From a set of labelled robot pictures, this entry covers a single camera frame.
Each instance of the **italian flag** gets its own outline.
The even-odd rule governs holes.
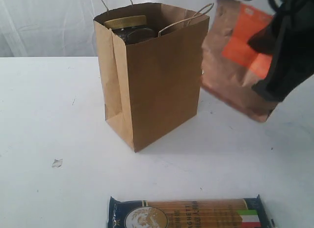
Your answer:
[[[238,211],[242,218],[242,228],[261,228],[259,216],[256,210]]]

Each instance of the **paper bag handle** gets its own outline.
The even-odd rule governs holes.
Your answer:
[[[206,8],[208,8],[208,7],[209,7],[209,9],[208,9],[207,11],[205,11],[205,12],[202,13],[202,14],[197,15],[198,13],[202,12],[204,9],[206,9]],[[181,20],[181,21],[178,21],[178,22],[176,22],[176,23],[173,23],[173,24],[171,24],[171,25],[165,27],[164,29],[161,29],[161,30],[158,32],[158,37],[161,37],[161,34],[162,34],[165,30],[167,30],[168,28],[173,27],[173,26],[175,26],[175,25],[177,25],[177,24],[179,24],[179,23],[184,23],[184,22],[188,21],[188,23],[187,23],[187,25],[186,25],[186,26],[188,26],[188,25],[190,24],[190,22],[191,22],[193,19],[199,18],[199,17],[202,17],[202,16],[208,14],[208,13],[212,10],[213,7],[214,7],[214,3],[210,3],[210,4],[206,5],[206,6],[204,6],[202,9],[200,9],[198,12],[196,12],[192,17],[187,18],[187,19],[183,19],[183,20]]]
[[[106,7],[106,9],[107,9],[107,12],[109,12],[109,8],[108,8],[108,6],[106,5],[106,3],[105,3],[105,1],[104,0],[101,0],[102,2],[103,2],[103,4],[104,4],[104,6]]]

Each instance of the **orange label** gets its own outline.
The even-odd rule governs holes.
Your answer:
[[[272,16],[256,8],[241,4],[237,25],[222,55],[247,67],[258,77],[264,79],[268,74],[272,56],[256,52],[247,42],[253,35],[264,29],[271,19]]]

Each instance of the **brown paper bag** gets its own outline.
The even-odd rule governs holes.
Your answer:
[[[217,0],[217,13],[203,43],[203,87],[250,118],[265,122],[277,102],[252,86],[267,76],[272,57],[255,52],[248,40],[272,17],[236,0]]]
[[[145,3],[114,9],[94,19],[105,118],[136,152],[196,115],[201,46],[209,27],[209,17],[198,16],[170,27],[159,38],[125,45],[103,26],[108,20],[137,15],[146,15],[150,26],[162,30],[195,12]]]

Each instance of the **jar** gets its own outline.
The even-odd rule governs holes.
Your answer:
[[[119,36],[126,45],[140,43],[157,37],[157,32],[147,25],[145,15],[114,19],[104,22],[104,26]]]

